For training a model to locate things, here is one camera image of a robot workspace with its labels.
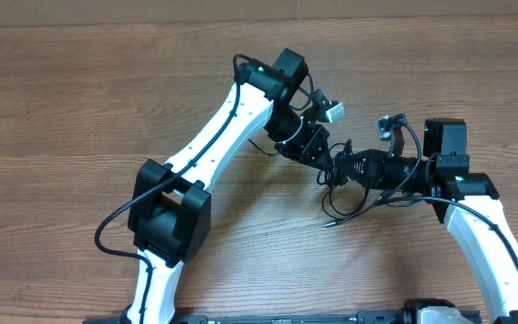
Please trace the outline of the black cable grey USB plug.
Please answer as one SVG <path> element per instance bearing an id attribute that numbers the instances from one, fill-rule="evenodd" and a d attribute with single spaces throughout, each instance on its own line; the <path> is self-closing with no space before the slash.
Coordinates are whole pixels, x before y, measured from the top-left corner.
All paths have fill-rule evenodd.
<path id="1" fill-rule="evenodd" d="M 373 202 L 369 202 L 371 190 L 365 188 L 363 196 L 354 207 L 349 211 L 343 211 L 335 205 L 335 190 L 339 187 L 338 184 L 329 184 L 323 180 L 317 180 L 317 185 L 324 186 L 326 192 L 321 199 L 321 210 L 331 220 L 324 225 L 325 228 L 332 228 L 345 224 L 347 221 L 352 221 L 355 218 L 362 216 L 375 207 L 387 202 L 389 196 L 386 193 L 381 193 Z"/>

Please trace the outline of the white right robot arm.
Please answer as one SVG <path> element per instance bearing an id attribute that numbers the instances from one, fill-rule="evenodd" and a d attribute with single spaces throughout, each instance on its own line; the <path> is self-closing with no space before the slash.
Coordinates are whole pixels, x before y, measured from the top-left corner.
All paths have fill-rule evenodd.
<path id="1" fill-rule="evenodd" d="M 466 257 L 490 322 L 518 323 L 518 243 L 490 177 L 469 170 L 466 122 L 426 120 L 418 157 L 402 155 L 405 125 L 402 117 L 380 118 L 377 127 L 389 150 L 346 154 L 337 169 L 365 189 L 379 190 L 376 206 L 431 205 Z"/>

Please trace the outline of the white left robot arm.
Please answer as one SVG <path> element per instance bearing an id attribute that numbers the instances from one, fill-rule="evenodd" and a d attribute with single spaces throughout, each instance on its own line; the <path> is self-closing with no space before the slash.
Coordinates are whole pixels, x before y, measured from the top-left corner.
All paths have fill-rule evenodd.
<path id="1" fill-rule="evenodd" d="M 277 152 L 328 171 L 332 159 L 324 123 L 344 115 L 344 106 L 316 89 L 297 108 L 292 97 L 310 77 L 305 59 L 285 49 L 272 65 L 235 55 L 234 84 L 219 110 L 178 153 L 160 164 L 149 159 L 139 169 L 129 208 L 128 228 L 139 261 L 133 303 L 126 323 L 169 323 L 185 263 L 210 231 L 211 193 L 238 151 L 260 129 Z"/>

